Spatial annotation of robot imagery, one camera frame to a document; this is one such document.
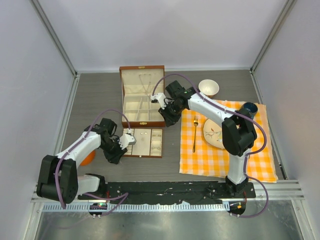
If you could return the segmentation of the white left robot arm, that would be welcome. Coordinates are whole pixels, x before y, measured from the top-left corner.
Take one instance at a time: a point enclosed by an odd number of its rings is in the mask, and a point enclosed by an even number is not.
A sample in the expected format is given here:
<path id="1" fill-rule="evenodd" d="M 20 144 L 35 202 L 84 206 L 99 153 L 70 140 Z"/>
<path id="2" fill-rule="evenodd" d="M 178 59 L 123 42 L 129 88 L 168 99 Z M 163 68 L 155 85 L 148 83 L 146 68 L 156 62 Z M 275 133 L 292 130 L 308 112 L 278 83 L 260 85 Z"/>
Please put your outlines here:
<path id="1" fill-rule="evenodd" d="M 80 138 L 64 151 L 46 155 L 41 162 L 37 196 L 63 204 L 70 204 L 79 195 L 91 195 L 97 200 L 106 196 L 105 178 L 93 173 L 78 176 L 78 167 L 96 149 L 103 150 L 109 163 L 118 164 L 127 149 L 121 148 L 116 130 L 114 121 L 103 118 L 92 128 L 85 128 Z"/>

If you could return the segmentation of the brown jewelry box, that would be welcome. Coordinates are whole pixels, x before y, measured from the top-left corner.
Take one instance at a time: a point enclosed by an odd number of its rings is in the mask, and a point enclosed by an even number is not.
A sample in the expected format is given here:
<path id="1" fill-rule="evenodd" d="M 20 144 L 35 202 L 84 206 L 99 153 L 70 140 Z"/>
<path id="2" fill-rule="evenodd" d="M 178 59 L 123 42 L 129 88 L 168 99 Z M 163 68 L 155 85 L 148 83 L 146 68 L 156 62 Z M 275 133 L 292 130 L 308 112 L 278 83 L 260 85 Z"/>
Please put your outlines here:
<path id="1" fill-rule="evenodd" d="M 122 126 L 127 128 L 163 128 L 165 120 L 158 112 L 159 103 L 152 103 L 152 93 L 165 91 L 162 80 L 164 65 L 121 66 Z"/>

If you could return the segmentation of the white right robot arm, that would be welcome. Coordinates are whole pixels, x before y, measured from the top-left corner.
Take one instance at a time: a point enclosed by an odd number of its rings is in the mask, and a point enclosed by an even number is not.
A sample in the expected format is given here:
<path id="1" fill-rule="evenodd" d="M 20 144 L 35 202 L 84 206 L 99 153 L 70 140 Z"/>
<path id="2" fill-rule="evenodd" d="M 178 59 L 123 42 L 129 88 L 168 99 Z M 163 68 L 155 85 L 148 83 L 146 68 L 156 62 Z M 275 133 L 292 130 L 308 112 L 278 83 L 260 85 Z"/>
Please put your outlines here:
<path id="1" fill-rule="evenodd" d="M 216 123 L 222 130 L 222 144 L 229 154 L 229 170 L 225 177 L 226 193 L 233 198 L 245 190 L 249 177 L 245 175 L 246 156 L 254 146 L 257 133 L 247 110 L 234 110 L 206 97 L 195 87 L 182 87 L 178 81 L 170 83 L 165 90 L 171 101 L 166 101 L 164 93 L 153 92 L 152 103 L 159 103 L 158 112 L 165 125 L 178 122 L 183 110 L 195 111 Z"/>

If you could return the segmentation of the brown jewelry tray insert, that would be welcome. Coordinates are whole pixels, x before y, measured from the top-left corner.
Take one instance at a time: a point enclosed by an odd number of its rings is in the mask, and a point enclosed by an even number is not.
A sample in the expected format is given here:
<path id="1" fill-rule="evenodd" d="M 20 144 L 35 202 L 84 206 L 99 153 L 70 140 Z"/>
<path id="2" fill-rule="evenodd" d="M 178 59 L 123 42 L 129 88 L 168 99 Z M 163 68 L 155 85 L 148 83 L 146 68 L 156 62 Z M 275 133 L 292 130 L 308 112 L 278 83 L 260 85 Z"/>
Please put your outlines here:
<path id="1" fill-rule="evenodd" d="M 132 128 L 132 135 L 136 138 L 136 143 L 127 147 L 125 157 L 162 158 L 163 130 L 161 128 Z"/>

